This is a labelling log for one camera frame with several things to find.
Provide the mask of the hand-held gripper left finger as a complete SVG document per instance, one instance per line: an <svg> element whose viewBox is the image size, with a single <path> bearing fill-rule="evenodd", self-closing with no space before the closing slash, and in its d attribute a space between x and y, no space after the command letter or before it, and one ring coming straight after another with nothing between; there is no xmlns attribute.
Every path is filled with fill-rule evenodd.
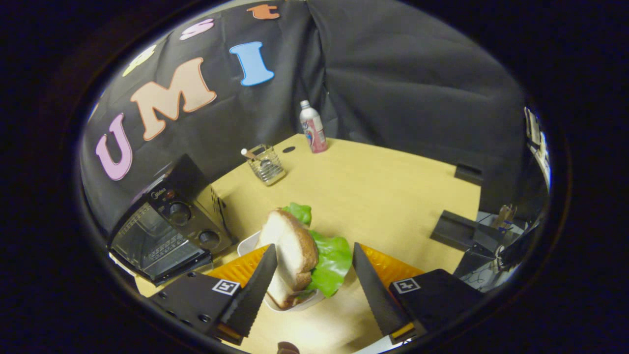
<svg viewBox="0 0 629 354"><path fill-rule="evenodd" d="M196 332L240 345L249 336L276 267L276 247L268 244L208 274L189 271L150 300Z"/></svg>

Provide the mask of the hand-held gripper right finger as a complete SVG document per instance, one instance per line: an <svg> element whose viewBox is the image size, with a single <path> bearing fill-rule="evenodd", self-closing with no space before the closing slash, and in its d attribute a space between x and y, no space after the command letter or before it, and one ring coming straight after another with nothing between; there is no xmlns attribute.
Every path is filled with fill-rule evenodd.
<svg viewBox="0 0 629 354"><path fill-rule="evenodd" d="M356 242L353 268L380 332L397 344L446 328L485 294L444 269L424 272Z"/></svg>

